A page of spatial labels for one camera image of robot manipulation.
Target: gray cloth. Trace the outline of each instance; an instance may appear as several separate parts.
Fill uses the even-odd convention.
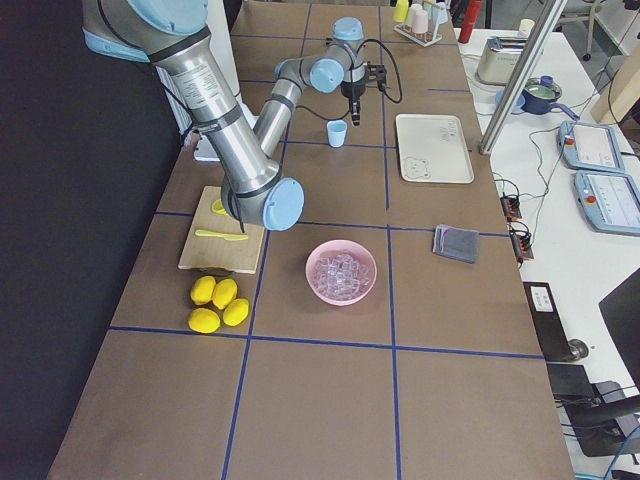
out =
[[[476,230],[440,224],[433,239],[433,253],[467,263],[476,263],[480,234]]]

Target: cutting board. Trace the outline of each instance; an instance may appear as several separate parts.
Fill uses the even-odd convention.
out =
[[[223,238],[196,237],[196,229],[202,228],[223,233],[242,233],[240,223],[227,215],[211,210],[213,202],[220,198],[220,187],[204,187],[198,208],[193,216],[189,234],[180,256],[181,270],[228,270],[238,273],[256,273],[262,247],[264,227],[245,224],[247,240],[230,242]]]

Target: red bottle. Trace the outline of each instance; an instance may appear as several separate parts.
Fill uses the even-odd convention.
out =
[[[476,20],[480,14],[480,8],[482,7],[482,0],[471,0],[467,7],[467,13],[464,15],[464,22],[462,22],[462,28],[460,29],[460,36],[458,42],[469,43],[471,38],[471,32],[476,25]]]

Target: black wall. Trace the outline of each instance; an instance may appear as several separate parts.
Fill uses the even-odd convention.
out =
[[[0,2],[3,480],[45,478],[179,152],[152,70],[81,26],[79,0]]]

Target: pot lid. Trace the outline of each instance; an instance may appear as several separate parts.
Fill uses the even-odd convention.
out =
[[[524,86],[526,92],[540,100],[555,101],[562,95],[562,89],[553,81],[553,77],[543,75],[540,78],[530,78]]]

